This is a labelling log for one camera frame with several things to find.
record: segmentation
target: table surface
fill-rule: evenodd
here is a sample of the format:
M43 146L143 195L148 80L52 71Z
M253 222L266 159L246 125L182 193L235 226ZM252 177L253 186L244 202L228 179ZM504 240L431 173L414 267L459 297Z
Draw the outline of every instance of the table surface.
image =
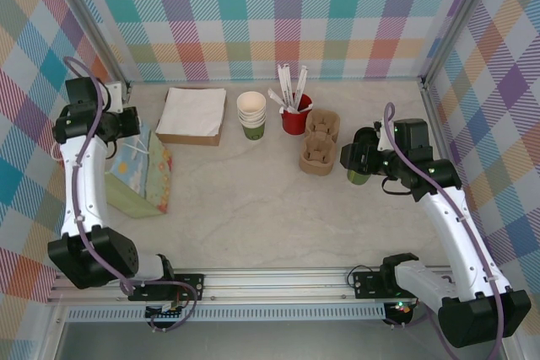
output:
M302 172L302 136L283 131L278 105L268 97L264 137L245 138L236 98L248 90L278 92L277 81L211 84L189 86L227 89L221 143L168 145L173 154L168 213L131 219L111 207L111 225L138 249L165 254L176 268L377 266L402 252L413 252L426 265L448 263L419 205L410 196L384 194L381 176L353 185L339 162L328 176ZM130 105L152 128L169 86L133 87ZM340 115L338 151L359 128L380 120L388 101L396 105L397 119L426 119L414 81L308 81L305 92L316 108ZM397 183L386 187L401 190Z

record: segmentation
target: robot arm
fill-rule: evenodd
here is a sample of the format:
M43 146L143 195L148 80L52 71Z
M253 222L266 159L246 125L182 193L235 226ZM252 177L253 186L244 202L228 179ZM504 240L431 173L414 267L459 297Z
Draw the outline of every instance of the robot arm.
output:
M509 281L495 265L476 227L472 236L490 265L490 277L462 221L474 224L470 216L462 183L453 164L447 159L433 160L428 127L420 119L388 121L394 142L386 135L384 122L357 131L354 143L342 149L341 163L346 169L362 175L385 175L400 180L411 191L434 224L449 259L455 284L437 277L418 260L395 262L391 256L383 261L388 289L409 291L439 316L443 333L454 347L464 347L493 340L497 329L494 282L504 309L504 336L511 336L531 308L525 291L513 291ZM397 156L392 144L428 177L441 186L460 208L464 218L457 218L451 204L422 176L413 172Z
M96 135L89 141L78 169L77 195L83 230L96 252L124 277L137 281L159 280L164 276L171 279L172 269L163 256L138 251L130 239L110 228L104 177L107 143L139 134L139 124L134 107L123 109L120 94L109 91L102 83L100 86L103 94L120 101L107 103L109 110L102 113ZM53 128L66 174L66 211L62 237L48 245L49 257L76 287L100 287L115 277L84 247L74 214L72 189L73 167L95 118L95 88L89 78L68 80L66 88L70 105L63 109Z

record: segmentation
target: plaid wall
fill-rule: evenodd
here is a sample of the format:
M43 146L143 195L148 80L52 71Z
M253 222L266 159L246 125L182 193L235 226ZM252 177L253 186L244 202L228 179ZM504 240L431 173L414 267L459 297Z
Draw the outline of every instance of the plaid wall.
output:
M64 56L107 71L65 0L0 0L0 359L26 359L56 272L46 255L63 219L51 128L68 99Z
M540 334L540 0L481 0L431 89L494 259Z
M454 0L452 2L452 5L448 9L448 13L445 16L445 19L442 25L439 27L437 36L435 37L435 40L433 41L431 48L429 48L428 56L425 58L425 61L424 61L424 64L422 65L422 69L420 71L419 76L424 76L426 74L429 68L429 65L431 65L431 62L433 61L433 56L439 49L440 42L442 41L442 39L445 37L446 33L448 32L448 29L450 28L450 24L452 20L454 19L456 12L460 9L463 1L464 0Z
M86 0L126 76L416 77L453 0Z

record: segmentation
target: green cup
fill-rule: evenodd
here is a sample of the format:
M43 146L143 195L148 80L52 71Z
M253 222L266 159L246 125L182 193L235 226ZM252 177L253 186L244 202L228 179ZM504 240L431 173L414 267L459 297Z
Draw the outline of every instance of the green cup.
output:
M243 125L242 128L244 128L244 134L246 134L246 138L251 139L252 141L261 139L264 135L264 122L257 128L247 128Z
M347 170L347 179L354 185L363 185L369 178L370 175L361 175L354 170Z

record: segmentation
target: stack of white napkins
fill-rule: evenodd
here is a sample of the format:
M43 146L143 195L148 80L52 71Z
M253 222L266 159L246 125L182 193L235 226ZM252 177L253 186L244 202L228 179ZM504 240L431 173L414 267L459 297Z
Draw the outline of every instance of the stack of white napkins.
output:
M189 137L218 135L224 118L225 89L170 88L156 133Z

